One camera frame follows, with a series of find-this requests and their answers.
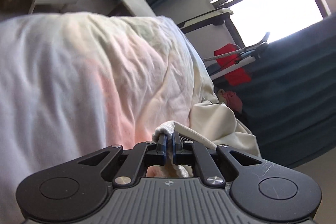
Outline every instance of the white and gray logo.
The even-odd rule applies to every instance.
[[[165,184],[166,184],[167,186],[172,186],[172,185],[174,184],[174,182],[172,182],[171,180],[167,180],[167,181],[165,182]]]

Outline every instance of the silver screw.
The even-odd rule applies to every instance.
[[[212,185],[218,185],[223,182],[223,179],[217,176],[207,178],[207,182]]]
[[[131,183],[131,178],[129,178],[129,177],[117,177],[115,180],[114,180],[114,182],[115,183],[118,183],[118,184],[120,184],[120,185],[125,185],[125,184],[129,184],[129,183]]]

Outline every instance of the beige floor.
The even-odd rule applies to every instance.
[[[322,189],[322,203],[316,213],[318,224],[336,223],[336,148],[295,170],[312,177]]]

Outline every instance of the bright window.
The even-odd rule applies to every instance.
[[[268,42],[273,42],[322,20],[315,0],[242,0],[230,8],[245,46],[259,42],[268,31]]]

